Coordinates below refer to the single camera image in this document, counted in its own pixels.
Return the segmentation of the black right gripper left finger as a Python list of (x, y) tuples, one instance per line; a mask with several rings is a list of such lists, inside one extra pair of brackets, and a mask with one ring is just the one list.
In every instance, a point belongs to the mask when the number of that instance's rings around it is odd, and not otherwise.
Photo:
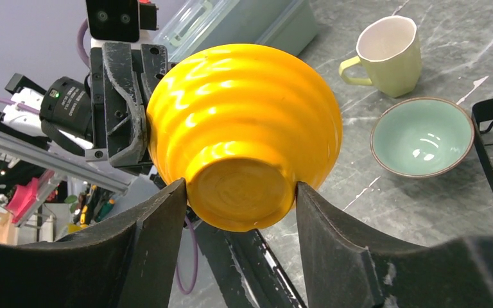
[(186, 205), (181, 179), (55, 242), (0, 244), (0, 307), (167, 307)]

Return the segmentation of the yellow ribbed bowl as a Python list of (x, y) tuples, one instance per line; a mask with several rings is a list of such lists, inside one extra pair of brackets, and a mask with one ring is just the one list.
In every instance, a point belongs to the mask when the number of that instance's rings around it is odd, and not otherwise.
[(183, 179), (209, 225), (248, 232), (278, 223), (296, 186), (320, 187), (343, 139), (325, 80), (280, 49), (225, 44), (164, 75), (146, 107), (148, 152), (165, 183)]

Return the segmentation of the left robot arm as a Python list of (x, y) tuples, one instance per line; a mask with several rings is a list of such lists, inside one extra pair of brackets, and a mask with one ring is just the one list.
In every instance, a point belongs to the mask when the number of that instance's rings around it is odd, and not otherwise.
[(155, 161), (155, 129), (147, 108), (156, 86), (173, 67), (163, 45), (106, 42), (91, 49), (91, 80), (62, 77), (44, 93), (39, 112), (42, 137), (73, 155), (106, 158), (131, 174), (148, 174)]

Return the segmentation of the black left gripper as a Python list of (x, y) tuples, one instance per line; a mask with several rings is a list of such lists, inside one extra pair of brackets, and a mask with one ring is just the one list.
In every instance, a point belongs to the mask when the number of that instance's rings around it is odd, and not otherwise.
[(171, 69), (162, 45), (105, 42), (91, 49), (92, 144), (87, 160), (107, 161), (132, 175), (147, 175), (149, 100)]

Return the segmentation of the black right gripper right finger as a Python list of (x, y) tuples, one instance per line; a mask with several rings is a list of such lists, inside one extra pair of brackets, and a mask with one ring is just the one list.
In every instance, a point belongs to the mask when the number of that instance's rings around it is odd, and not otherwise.
[(297, 185), (310, 307), (493, 307), (493, 236), (419, 246), (372, 228)]

